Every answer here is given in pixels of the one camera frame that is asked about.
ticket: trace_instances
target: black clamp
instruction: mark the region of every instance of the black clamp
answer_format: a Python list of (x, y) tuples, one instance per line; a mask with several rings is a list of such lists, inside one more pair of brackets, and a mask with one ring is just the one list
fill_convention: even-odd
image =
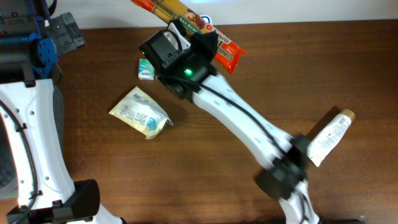
[(263, 169), (254, 179), (262, 191), (276, 200), (289, 199), (297, 184), (307, 178), (307, 147), (310, 140), (301, 135), (290, 143), (290, 151), (283, 158), (275, 159), (272, 169)]
[(15, 132), (21, 133), (23, 132), (25, 129), (27, 129), (26, 124), (24, 124), (22, 127), (19, 127), (17, 129), (15, 129)]
[[(75, 182), (75, 193), (65, 202), (53, 202), (53, 207), (30, 211), (21, 224), (66, 223), (84, 220), (90, 222), (100, 209), (100, 188), (95, 180)], [(24, 213), (16, 206), (7, 214), (8, 223), (14, 223)]]
[[(180, 21), (172, 21), (177, 30), (186, 34), (186, 30)], [(216, 75), (216, 68), (211, 61), (217, 54), (218, 34), (195, 33), (190, 36), (191, 46), (189, 49), (176, 49), (165, 37), (163, 30), (153, 35), (143, 43), (139, 49), (154, 66), (159, 81), (180, 99), (192, 99), (192, 92), (201, 90), (196, 85), (189, 85), (181, 80), (201, 83), (209, 75)]]

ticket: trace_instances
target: wooden table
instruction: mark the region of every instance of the wooden table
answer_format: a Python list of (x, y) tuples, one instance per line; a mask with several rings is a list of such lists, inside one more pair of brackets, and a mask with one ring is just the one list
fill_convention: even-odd
[[(138, 46), (158, 29), (84, 31), (61, 58), (64, 159), (74, 180), (96, 179), (102, 203), (129, 223), (237, 223), (282, 218), (254, 183), (249, 150), (221, 123), (157, 81), (139, 81)], [(398, 220), (398, 21), (220, 26), (247, 52), (234, 89), (290, 134), (308, 133), (333, 106), (356, 112), (345, 138), (308, 169), (327, 219)], [(176, 127), (145, 136), (108, 114), (138, 85)], [(15, 206), (0, 202), (0, 222)]]

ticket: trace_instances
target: white tube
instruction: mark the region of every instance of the white tube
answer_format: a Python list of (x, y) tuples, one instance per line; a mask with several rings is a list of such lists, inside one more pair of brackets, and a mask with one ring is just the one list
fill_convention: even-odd
[(317, 167), (337, 146), (354, 120), (355, 114), (352, 111), (343, 110), (310, 143), (308, 157)]

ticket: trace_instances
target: snack bar wrapper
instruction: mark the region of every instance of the snack bar wrapper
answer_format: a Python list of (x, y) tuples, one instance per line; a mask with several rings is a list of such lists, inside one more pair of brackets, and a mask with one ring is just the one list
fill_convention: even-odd
[(173, 125), (167, 113), (140, 88), (135, 87), (109, 114), (152, 139), (163, 130), (166, 123)]
[(131, 0), (136, 5), (143, 7), (149, 12), (161, 18), (164, 22), (170, 23), (173, 20), (179, 20), (188, 31), (188, 35), (196, 32), (207, 34), (217, 32), (218, 52), (215, 59), (232, 74), (239, 61), (239, 55), (246, 52), (221, 33), (211, 24), (205, 22), (198, 14), (189, 9), (179, 0)]

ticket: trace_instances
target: green led light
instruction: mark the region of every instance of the green led light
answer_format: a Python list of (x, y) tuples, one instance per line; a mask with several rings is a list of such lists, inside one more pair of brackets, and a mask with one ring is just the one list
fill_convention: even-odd
[(184, 73), (187, 74), (187, 75), (189, 75), (189, 76), (193, 75), (192, 70), (190, 70), (190, 69), (188, 69), (188, 68), (185, 69)]

